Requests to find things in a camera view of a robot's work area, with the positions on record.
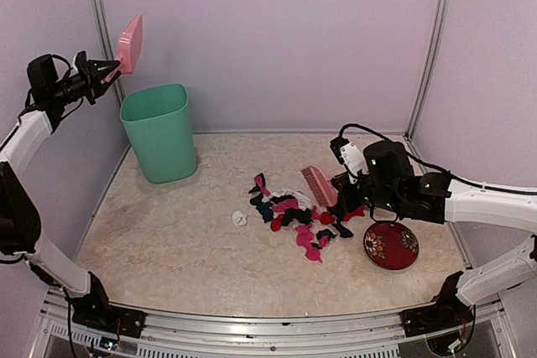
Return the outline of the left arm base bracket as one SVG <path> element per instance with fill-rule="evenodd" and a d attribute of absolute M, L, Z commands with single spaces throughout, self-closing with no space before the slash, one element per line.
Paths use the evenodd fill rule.
<path fill-rule="evenodd" d="M 146 313 L 111 304 L 100 279 L 91 272 L 88 274 L 89 292 L 70 298 L 74 310 L 73 321 L 88 328 L 114 333 L 118 337 L 139 339 L 145 325 Z"/>

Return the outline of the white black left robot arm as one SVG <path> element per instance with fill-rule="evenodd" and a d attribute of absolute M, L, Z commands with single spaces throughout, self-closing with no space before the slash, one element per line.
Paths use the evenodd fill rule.
<path fill-rule="evenodd" d="M 91 296 L 95 277 L 78 267 L 45 234 L 23 177 L 43 144 L 70 115 L 69 105 L 93 105 L 121 72 L 121 60 L 75 60 L 44 54 L 29 62 L 29 91 L 12 131 L 1 142 L 1 263 L 25 262 L 69 299 Z"/>

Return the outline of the pink plastic dustpan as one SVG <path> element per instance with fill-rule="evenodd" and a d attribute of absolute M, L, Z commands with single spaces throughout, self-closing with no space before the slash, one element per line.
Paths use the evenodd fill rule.
<path fill-rule="evenodd" d="M 117 67 L 104 79 L 105 82 L 112 82 L 112 78 L 121 75 L 131 75 L 134 73 L 143 46 L 143 16 L 137 14 L 121 32 L 117 42 L 117 55 L 115 61 L 119 63 Z"/>

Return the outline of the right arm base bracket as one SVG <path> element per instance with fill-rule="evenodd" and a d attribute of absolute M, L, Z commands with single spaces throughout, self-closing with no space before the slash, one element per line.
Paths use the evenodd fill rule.
<path fill-rule="evenodd" d="M 459 271 L 446 278 L 433 304 L 405 309 L 399 314 L 406 337 L 455 328 L 464 321 L 471 323 L 475 319 L 473 305 L 465 305 L 456 296 L 456 285 L 461 275 L 462 271 Z"/>

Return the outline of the pink plastic hand brush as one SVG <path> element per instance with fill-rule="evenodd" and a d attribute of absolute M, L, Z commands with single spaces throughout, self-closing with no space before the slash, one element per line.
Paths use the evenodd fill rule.
<path fill-rule="evenodd" d="M 309 165 L 301 171 L 318 205 L 333 207 L 337 204 L 338 193 L 321 169 Z"/>

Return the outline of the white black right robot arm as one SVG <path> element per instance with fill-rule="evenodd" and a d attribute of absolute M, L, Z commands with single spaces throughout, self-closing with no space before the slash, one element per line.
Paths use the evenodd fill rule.
<path fill-rule="evenodd" d="M 456 275 L 454 295 L 446 295 L 430 307 L 429 319 L 434 326 L 449 326 L 461 315 L 461 304 L 471 306 L 535 278 L 535 189 L 472 184 L 440 169 L 418 176 L 404 145 L 392 140 L 359 149 L 338 136 L 330 146 L 347 171 L 352 196 L 370 210 L 386 210 L 400 220 L 473 222 L 528 232 L 528 238 L 513 250 Z"/>

